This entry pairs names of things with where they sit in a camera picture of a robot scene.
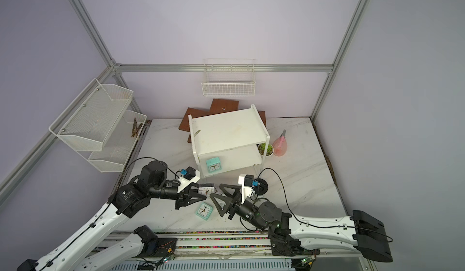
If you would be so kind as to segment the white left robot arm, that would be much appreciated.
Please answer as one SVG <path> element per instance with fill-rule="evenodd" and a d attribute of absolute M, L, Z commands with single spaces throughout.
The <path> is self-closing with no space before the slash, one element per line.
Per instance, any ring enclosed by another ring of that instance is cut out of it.
<path fill-rule="evenodd" d="M 175 209 L 206 200 L 199 194 L 201 173 L 193 167 L 180 171 L 176 180 L 167 179 L 168 166 L 154 160 L 140 174 L 119 187 L 97 214 L 55 250 L 38 260 L 25 260 L 19 271 L 71 271 L 117 227 L 150 205 L 153 199 L 175 201 Z"/>

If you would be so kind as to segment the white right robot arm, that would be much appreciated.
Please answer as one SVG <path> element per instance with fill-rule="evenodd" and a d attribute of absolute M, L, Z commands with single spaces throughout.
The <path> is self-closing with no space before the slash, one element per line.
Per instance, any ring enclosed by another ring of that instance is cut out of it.
<path fill-rule="evenodd" d="M 355 210 L 339 218 L 311 218 L 284 212 L 270 200 L 252 201 L 242 187 L 222 184 L 222 195 L 210 195 L 220 216 L 243 219 L 260 231 L 267 231 L 275 256 L 315 254 L 321 249 L 358 250 L 371 261 L 391 263 L 393 257 L 385 225 L 368 213 Z"/>

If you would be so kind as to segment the clear square alarm clock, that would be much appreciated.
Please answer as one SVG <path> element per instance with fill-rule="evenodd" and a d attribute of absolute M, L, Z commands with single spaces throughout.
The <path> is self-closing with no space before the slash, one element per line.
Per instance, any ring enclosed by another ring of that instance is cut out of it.
<path fill-rule="evenodd" d="M 198 187 L 198 193 L 209 197 L 211 193 L 217 193 L 217 188 L 214 183 L 201 183 Z"/>

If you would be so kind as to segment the mint green alarm clock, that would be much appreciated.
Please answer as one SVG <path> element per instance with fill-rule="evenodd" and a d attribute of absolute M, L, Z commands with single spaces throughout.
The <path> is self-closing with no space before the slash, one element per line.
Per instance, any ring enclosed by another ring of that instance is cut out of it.
<path fill-rule="evenodd" d="M 207 204 L 207 203 L 202 203 L 199 208 L 196 210 L 196 215 L 203 220 L 207 221 L 211 214 L 213 213 L 213 206 Z"/>
<path fill-rule="evenodd" d="M 222 170 L 222 163 L 219 157 L 210 158 L 206 161 L 207 171 L 209 174 Z"/>

